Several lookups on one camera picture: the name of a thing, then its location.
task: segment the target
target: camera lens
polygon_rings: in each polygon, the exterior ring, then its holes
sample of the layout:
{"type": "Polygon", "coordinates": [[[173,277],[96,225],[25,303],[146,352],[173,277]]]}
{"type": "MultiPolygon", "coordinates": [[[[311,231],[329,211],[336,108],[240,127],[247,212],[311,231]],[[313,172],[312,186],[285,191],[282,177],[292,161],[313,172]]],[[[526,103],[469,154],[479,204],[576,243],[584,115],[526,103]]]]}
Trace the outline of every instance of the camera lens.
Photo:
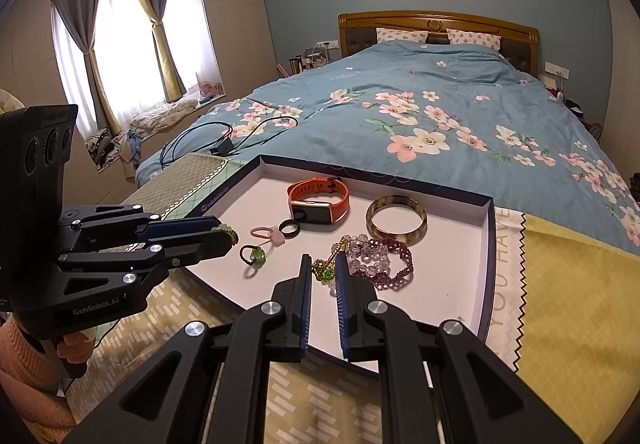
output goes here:
{"type": "Polygon", "coordinates": [[[38,164],[38,141],[37,139],[32,139],[31,143],[27,147],[27,154],[24,160],[24,169],[27,171],[28,175],[33,173],[33,170],[36,169],[36,165],[38,164]]]}
{"type": "Polygon", "coordinates": [[[67,151],[71,144],[71,129],[66,129],[65,135],[62,137],[62,151],[67,151]]]}
{"type": "Polygon", "coordinates": [[[58,129],[53,129],[47,136],[47,143],[44,145],[44,162],[51,164],[58,148],[58,129]]]}

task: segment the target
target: pink hair tie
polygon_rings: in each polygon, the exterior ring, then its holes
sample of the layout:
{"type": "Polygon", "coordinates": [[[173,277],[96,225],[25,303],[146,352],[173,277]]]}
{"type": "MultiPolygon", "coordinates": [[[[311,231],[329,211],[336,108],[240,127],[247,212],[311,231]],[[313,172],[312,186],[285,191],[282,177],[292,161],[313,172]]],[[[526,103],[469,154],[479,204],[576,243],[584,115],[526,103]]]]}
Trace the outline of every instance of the pink hair tie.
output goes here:
{"type": "Polygon", "coordinates": [[[251,235],[252,237],[256,237],[258,239],[270,240],[271,243],[276,247],[281,246],[285,242],[284,235],[276,226],[272,228],[254,228],[251,230],[251,235]]]}

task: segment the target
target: headboard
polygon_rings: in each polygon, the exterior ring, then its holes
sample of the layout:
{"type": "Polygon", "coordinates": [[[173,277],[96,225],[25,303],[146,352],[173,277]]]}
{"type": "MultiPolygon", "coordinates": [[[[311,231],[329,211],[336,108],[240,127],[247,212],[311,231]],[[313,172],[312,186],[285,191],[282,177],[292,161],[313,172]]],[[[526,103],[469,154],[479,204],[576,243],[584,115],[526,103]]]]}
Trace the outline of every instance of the headboard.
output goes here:
{"type": "Polygon", "coordinates": [[[497,34],[500,53],[511,65],[538,77],[538,30],[495,18],[440,11],[373,11],[338,16],[343,57],[378,42],[376,28],[429,31],[428,44],[448,44],[447,29],[497,34]]]}

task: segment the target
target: yellow button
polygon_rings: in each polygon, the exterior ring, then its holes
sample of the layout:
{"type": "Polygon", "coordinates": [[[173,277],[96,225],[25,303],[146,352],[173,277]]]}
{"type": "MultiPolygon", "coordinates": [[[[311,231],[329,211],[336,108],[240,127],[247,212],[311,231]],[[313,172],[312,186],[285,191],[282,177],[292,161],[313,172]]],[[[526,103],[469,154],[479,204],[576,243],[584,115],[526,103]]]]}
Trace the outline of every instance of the yellow button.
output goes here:
{"type": "Polygon", "coordinates": [[[44,442],[47,442],[49,444],[56,444],[55,437],[37,422],[33,424],[33,429],[36,430],[36,433],[42,437],[44,442]]]}

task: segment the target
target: patterned tablecloth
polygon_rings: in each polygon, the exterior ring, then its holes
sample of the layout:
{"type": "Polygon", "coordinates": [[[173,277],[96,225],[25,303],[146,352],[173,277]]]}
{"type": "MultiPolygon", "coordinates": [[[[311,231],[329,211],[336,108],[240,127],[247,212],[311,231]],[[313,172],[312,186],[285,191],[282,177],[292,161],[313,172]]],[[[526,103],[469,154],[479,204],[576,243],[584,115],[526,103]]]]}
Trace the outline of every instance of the patterned tablecloth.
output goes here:
{"type": "MultiPolygon", "coordinates": [[[[190,154],[125,202],[181,218],[241,166],[190,154]]],[[[495,214],[486,343],[585,443],[600,444],[640,388],[640,259],[531,215],[495,214]]],[[[107,327],[87,373],[67,389],[76,421],[188,322],[215,326],[238,314],[187,269],[173,270],[145,312],[107,327]]],[[[271,364],[266,414],[267,444],[382,442],[377,379],[313,352],[271,364]]]]}

